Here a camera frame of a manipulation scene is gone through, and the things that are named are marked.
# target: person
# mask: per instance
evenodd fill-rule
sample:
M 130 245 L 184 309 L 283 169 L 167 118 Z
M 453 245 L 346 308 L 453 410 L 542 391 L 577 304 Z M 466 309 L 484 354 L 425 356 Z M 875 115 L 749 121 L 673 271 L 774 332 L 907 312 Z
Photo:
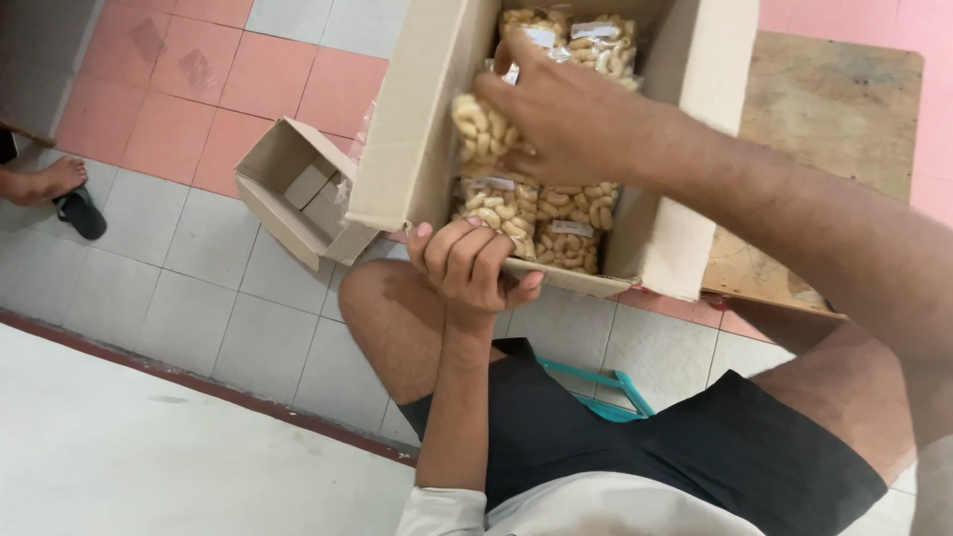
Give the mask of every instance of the person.
M 82 158 L 62 156 L 34 173 L 0 168 L 0 197 L 21 207 L 38 205 L 79 188 L 89 177 Z
M 828 536 L 881 498 L 919 449 L 913 534 L 953 534 L 953 233 L 852 181 L 710 129 L 518 31 L 475 93 L 536 150 L 542 184 L 653 189 L 797 273 L 852 320 L 736 310 L 797 356 L 631 423 L 546 375 L 496 314 L 542 274 L 500 273 L 508 238 L 466 219 L 408 236 L 341 284 L 341 314 L 422 439 L 399 534 Z

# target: knee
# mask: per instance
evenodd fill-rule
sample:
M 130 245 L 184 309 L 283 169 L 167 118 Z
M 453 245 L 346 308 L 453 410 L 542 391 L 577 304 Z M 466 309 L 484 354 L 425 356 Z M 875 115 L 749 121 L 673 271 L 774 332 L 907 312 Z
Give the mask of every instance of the knee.
M 414 266 L 402 260 L 379 259 L 352 267 L 337 290 L 341 317 L 349 322 L 355 313 L 379 304 L 387 287 L 409 282 L 415 276 Z

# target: floor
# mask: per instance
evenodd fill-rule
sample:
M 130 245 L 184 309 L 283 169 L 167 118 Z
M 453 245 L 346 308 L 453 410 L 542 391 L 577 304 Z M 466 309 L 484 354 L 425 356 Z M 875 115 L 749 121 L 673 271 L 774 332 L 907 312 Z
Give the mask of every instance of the floor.
M 2 324 L 0 346 L 0 533 L 393 534 L 414 485 L 407 465 Z
M 236 199 L 231 170 L 282 115 L 347 150 L 406 4 L 0 5 L 3 110 L 87 159 L 111 225 L 90 244 L 49 209 L 0 204 L 0 307 L 417 444 L 341 323 L 336 289 L 347 269 L 328 262 L 315 278 L 289 258 Z M 943 68 L 953 60 L 951 20 L 946 0 L 762 0 L 760 25 L 924 54 L 912 204 L 953 226 L 953 72 Z M 36 169 L 59 155 L 27 148 L 14 166 Z M 405 256 L 401 244 L 381 240 L 365 259 Z M 581 368 L 624 370 L 656 409 L 728 367 L 753 374 L 790 359 L 731 313 L 639 292 L 596 299 L 547 288 L 500 316 L 497 335 L 529 337 L 542 356 Z M 865 533 L 905 533 L 914 492 L 908 472 L 859 522 L 869 523 Z

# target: black shorts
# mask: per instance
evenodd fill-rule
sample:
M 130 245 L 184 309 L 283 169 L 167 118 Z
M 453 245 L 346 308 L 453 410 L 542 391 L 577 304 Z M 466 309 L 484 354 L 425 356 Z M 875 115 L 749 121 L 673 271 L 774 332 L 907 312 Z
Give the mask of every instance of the black shorts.
M 846 443 L 728 371 L 656 416 L 611 423 L 553 380 L 526 339 L 495 340 L 490 365 L 487 511 L 588 471 L 668 484 L 767 536 L 834 536 L 886 491 Z M 422 439 L 432 397 L 401 406 Z

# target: white label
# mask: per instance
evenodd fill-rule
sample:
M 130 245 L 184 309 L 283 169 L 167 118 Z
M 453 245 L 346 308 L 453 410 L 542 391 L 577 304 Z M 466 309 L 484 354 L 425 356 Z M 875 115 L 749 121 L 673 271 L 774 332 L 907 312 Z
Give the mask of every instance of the white label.
M 503 75 L 503 81 L 511 86 L 515 86 L 517 84 L 518 79 L 519 79 L 519 66 L 514 63 L 513 65 L 510 66 L 509 72 Z
M 516 183 L 498 176 L 478 176 L 470 180 L 470 188 L 486 188 L 487 186 L 513 192 Z
M 540 28 L 524 28 L 526 36 L 530 41 L 544 49 L 552 49 L 556 44 L 556 34 Z
M 612 35 L 615 26 L 608 21 L 600 22 L 580 22 L 573 25 L 573 39 L 580 37 L 609 37 Z
M 553 233 L 562 235 L 579 235 L 581 237 L 592 238 L 593 228 L 585 223 L 575 221 L 566 221 L 564 219 L 553 220 Z

